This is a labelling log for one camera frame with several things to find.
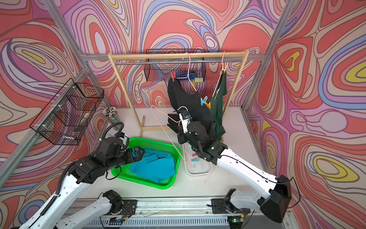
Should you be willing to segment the pink hanger of teal shirt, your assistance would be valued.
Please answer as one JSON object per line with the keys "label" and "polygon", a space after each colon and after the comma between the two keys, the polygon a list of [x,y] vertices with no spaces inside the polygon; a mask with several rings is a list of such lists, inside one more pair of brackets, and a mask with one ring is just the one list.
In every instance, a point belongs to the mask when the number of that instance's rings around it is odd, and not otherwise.
{"label": "pink hanger of teal shirt", "polygon": [[178,150],[178,146],[176,145],[177,144],[177,141],[174,142],[172,139],[171,139],[171,136],[172,134],[168,134],[167,131],[169,132],[172,132],[172,129],[169,127],[169,126],[163,126],[160,122],[160,119],[157,117],[157,115],[155,114],[154,110],[156,110],[157,112],[165,115],[166,117],[168,117],[169,119],[171,119],[166,113],[164,113],[163,111],[160,111],[156,106],[151,106],[151,112],[153,113],[155,119],[157,120],[157,122],[159,123],[160,127],[162,128],[162,130],[165,132],[166,136],[168,137],[169,141],[171,142],[171,144],[174,146],[174,148],[177,150],[177,152],[179,153],[180,157],[182,158],[182,160],[184,161],[184,163],[187,165],[187,166],[190,166],[192,164],[191,162],[191,159],[190,159],[190,156],[189,154],[187,153],[187,148],[186,148],[186,145],[183,144],[183,149],[184,149],[184,152],[188,155],[188,158],[189,160],[186,161],[185,157],[182,155],[182,152],[180,150]]}

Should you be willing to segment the light blue plastic clothespin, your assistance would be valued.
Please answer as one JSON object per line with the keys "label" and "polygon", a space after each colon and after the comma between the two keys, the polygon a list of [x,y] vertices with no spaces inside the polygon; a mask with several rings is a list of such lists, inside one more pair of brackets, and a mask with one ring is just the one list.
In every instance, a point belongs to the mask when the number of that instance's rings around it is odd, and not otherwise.
{"label": "light blue plastic clothespin", "polygon": [[200,158],[198,158],[198,157],[197,158],[193,158],[193,159],[191,159],[191,161],[192,162],[198,162],[198,161],[200,161]]}

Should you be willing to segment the teal t-shirt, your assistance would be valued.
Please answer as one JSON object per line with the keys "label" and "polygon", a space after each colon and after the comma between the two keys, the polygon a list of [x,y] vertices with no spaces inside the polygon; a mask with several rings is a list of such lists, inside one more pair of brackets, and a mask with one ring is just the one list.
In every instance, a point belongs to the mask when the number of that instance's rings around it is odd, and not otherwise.
{"label": "teal t-shirt", "polygon": [[144,179],[154,183],[161,183],[176,174],[176,160],[171,154],[162,151],[145,149],[144,157],[134,162],[129,170]]}

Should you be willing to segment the black t-shirt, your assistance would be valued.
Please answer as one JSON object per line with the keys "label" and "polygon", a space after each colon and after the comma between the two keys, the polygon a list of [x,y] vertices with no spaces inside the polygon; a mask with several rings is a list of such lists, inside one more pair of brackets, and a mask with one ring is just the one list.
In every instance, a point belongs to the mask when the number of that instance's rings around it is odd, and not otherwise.
{"label": "black t-shirt", "polygon": [[168,96],[170,99],[171,106],[178,110],[178,108],[184,106],[188,109],[193,121],[200,121],[201,124],[206,128],[207,133],[213,139],[215,138],[214,131],[212,128],[212,116],[207,106],[201,106],[201,96],[198,92],[190,94],[186,92],[178,79],[175,82],[172,79],[168,81],[167,87]]}

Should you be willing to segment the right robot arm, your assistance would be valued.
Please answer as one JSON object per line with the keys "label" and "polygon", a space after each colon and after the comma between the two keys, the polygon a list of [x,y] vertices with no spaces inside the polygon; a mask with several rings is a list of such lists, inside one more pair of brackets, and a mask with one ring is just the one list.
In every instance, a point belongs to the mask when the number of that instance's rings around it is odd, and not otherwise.
{"label": "right robot arm", "polygon": [[249,198],[236,189],[230,189],[224,199],[227,211],[259,210],[270,220],[283,222],[292,199],[291,179],[284,175],[276,177],[245,161],[221,141],[210,138],[200,122],[180,124],[177,138],[181,144],[189,143],[199,158],[232,172],[256,191]]}

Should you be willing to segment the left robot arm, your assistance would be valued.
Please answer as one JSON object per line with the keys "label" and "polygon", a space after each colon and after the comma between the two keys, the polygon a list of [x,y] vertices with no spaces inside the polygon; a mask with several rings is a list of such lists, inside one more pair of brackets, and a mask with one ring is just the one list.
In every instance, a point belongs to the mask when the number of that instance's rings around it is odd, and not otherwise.
{"label": "left robot arm", "polygon": [[122,197],[114,190],[103,193],[94,203],[64,218],[72,203],[99,177],[111,169],[141,161],[145,150],[128,148],[129,138],[122,132],[124,123],[110,125],[102,134],[97,149],[70,163],[62,172],[56,191],[24,224],[22,229],[82,229],[105,214],[119,215],[124,209]]}

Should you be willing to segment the pink hanger of green shirt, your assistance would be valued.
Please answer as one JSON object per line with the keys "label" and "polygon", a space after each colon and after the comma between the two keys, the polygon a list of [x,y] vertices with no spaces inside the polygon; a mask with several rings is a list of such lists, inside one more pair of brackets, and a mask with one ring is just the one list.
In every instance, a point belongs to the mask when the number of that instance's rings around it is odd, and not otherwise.
{"label": "pink hanger of green shirt", "polygon": [[223,55],[222,55],[222,60],[221,60],[221,70],[220,70],[219,78],[218,78],[218,80],[217,80],[217,82],[216,82],[216,85],[215,85],[215,88],[214,88],[214,91],[213,91],[212,97],[214,97],[214,96],[215,96],[215,93],[216,93],[216,91],[217,91],[217,89],[218,89],[219,81],[220,81],[220,79],[222,78],[223,73],[225,73],[225,72],[226,72],[227,67],[228,67],[228,64],[225,64],[225,63],[224,63],[224,57],[225,57],[225,51],[223,52]]}

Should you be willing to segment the green plastic basket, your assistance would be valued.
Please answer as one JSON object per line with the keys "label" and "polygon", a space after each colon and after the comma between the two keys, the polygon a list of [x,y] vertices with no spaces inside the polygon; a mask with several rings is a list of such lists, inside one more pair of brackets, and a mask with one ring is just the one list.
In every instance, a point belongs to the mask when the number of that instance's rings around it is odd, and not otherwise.
{"label": "green plastic basket", "polygon": [[141,137],[133,137],[129,148],[140,147],[144,150],[143,159],[139,162],[112,169],[113,177],[157,189],[168,189],[175,182],[181,161],[181,150],[178,146]]}

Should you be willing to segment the white plastic tray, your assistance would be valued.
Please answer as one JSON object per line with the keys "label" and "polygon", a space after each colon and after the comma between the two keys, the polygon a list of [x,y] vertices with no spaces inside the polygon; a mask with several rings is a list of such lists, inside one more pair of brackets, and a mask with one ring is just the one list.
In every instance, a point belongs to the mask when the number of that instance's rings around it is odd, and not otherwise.
{"label": "white plastic tray", "polygon": [[[193,158],[197,158],[198,156],[195,156],[193,157],[192,154],[196,153],[195,151],[192,150],[191,146],[186,143],[186,148],[187,148],[187,153],[189,154],[190,156],[190,159],[193,159]],[[188,155],[184,152],[184,149],[183,149],[183,156],[185,157],[186,161],[189,160],[188,158]],[[212,169],[213,169],[213,166],[211,163],[205,161],[204,159],[200,158],[200,161],[198,162],[192,162],[192,164],[190,166],[187,166],[185,163],[184,163],[184,166],[185,166],[185,170],[186,172],[191,175],[191,176],[202,176],[202,175],[207,175],[209,174]]]}

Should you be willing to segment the dark green t-shirt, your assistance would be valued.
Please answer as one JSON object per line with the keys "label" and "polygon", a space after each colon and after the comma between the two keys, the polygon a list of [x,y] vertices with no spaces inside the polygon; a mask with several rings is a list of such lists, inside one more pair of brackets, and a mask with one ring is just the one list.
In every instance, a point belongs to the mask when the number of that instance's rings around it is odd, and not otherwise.
{"label": "dark green t-shirt", "polygon": [[221,140],[221,137],[226,132],[223,127],[224,96],[227,94],[226,76],[227,73],[225,71],[222,71],[220,78],[216,83],[214,93],[210,97],[209,101],[211,103],[210,112],[212,116],[211,131],[214,131],[215,138],[217,140]]}

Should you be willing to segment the clear pencil cup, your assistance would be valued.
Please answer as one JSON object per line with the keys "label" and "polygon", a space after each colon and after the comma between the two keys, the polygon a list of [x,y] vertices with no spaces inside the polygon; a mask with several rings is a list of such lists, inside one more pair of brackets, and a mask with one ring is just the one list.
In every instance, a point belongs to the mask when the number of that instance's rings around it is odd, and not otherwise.
{"label": "clear pencil cup", "polygon": [[117,109],[114,106],[105,108],[103,110],[103,115],[107,118],[110,125],[121,123],[121,124],[117,124],[116,126],[113,127],[115,130],[119,130],[120,127],[123,127],[123,122],[119,118]]}

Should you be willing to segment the blue item in basket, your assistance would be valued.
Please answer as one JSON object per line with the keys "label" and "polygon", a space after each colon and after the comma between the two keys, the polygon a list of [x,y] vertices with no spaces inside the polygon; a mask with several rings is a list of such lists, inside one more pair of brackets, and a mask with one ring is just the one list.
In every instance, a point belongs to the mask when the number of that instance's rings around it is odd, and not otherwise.
{"label": "blue item in basket", "polygon": [[187,75],[187,72],[183,72],[183,73],[177,73],[176,75],[176,79],[179,80],[195,80],[198,75],[195,72],[189,73],[189,75]]}

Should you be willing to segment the metal hanging rod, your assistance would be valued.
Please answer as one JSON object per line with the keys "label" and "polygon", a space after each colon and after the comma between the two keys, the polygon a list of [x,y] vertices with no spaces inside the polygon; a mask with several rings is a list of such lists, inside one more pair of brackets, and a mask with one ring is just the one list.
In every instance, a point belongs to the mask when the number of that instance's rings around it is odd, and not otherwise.
{"label": "metal hanging rod", "polygon": [[230,63],[242,62],[242,60],[196,60],[196,61],[160,61],[160,62],[133,62],[133,63],[115,63],[115,65],[172,65],[172,64],[198,64],[198,63]]}

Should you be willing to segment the wooden clothes rack frame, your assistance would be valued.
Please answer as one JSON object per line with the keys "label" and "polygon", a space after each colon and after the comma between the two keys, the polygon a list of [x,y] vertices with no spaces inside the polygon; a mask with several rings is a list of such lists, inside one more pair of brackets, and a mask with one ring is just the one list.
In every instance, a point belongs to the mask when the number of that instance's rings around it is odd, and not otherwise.
{"label": "wooden clothes rack frame", "polygon": [[[166,131],[171,130],[177,126],[184,126],[184,123],[179,120],[179,114],[181,112],[188,111],[192,116],[192,121],[202,121],[203,126],[207,128],[208,133],[213,137],[221,138],[225,133],[223,127],[223,116],[225,111],[230,105],[236,86],[239,82],[239,77],[244,69],[244,65],[249,56],[249,51],[242,52],[228,52],[228,53],[180,53],[180,54],[129,54],[129,55],[117,55],[109,54],[108,57],[111,61],[112,67],[116,73],[116,76],[122,85],[124,93],[127,95],[127,102],[131,109],[134,109],[132,99],[129,96],[129,92],[125,85],[124,79],[120,70],[116,67],[117,60],[157,60],[157,59],[182,59],[185,61],[182,65],[178,65],[170,73],[168,79],[167,93],[171,103],[171,107],[174,109],[174,113],[168,115],[168,124],[166,126],[144,126],[144,120],[139,119],[137,112],[133,110],[134,117],[137,121],[140,133],[143,134],[146,131]],[[191,79],[194,76],[200,76],[201,68],[195,69],[191,67],[191,64],[195,60],[200,60],[200,64],[205,65],[206,60],[210,58],[225,58],[225,57],[241,57],[241,64],[238,67],[234,84],[231,91],[227,90],[226,77],[227,70],[222,67],[219,73],[219,78],[216,82],[215,89],[211,93],[210,97],[203,97],[197,91],[193,85],[190,92],[185,91],[183,83],[192,84]]]}

